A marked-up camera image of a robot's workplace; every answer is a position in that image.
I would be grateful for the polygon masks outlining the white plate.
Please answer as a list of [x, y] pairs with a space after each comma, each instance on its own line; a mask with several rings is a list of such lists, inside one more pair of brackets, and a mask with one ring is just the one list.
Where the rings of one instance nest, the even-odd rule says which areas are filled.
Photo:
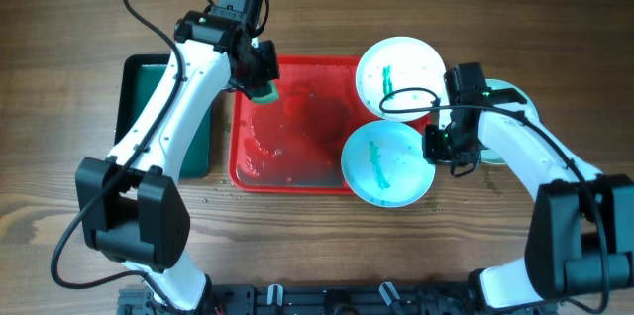
[[355, 87], [362, 104], [377, 117], [409, 122], [427, 115], [436, 99], [445, 102], [446, 67], [427, 43], [392, 37], [375, 43], [362, 56]]

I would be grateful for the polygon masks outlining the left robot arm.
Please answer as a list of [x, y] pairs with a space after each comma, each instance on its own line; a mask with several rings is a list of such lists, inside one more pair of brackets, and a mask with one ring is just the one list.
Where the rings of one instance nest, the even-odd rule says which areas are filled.
[[213, 100], [239, 92], [277, 96], [274, 44], [262, 39], [269, 0], [213, 0], [180, 19], [170, 56], [140, 116], [104, 159], [88, 157], [71, 223], [86, 245], [149, 288], [142, 303], [166, 314], [218, 314], [210, 278], [186, 251], [190, 217], [177, 189], [186, 152]]

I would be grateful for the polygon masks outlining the green sponge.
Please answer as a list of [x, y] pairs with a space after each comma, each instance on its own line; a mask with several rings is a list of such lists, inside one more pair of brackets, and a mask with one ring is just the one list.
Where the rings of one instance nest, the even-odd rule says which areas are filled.
[[269, 81], [266, 85], [250, 91], [251, 101], [256, 104], [268, 104], [279, 98], [275, 84]]

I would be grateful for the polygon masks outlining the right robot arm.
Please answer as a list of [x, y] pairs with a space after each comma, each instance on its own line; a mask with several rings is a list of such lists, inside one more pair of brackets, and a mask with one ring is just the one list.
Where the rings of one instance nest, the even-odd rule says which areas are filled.
[[494, 90], [479, 63], [444, 76], [433, 107], [448, 121], [425, 129], [423, 151], [454, 177], [476, 170], [484, 149], [496, 152], [534, 201], [523, 256], [475, 272], [482, 308], [598, 293], [602, 312], [613, 290], [633, 285], [633, 181], [606, 175], [566, 148], [513, 88]]

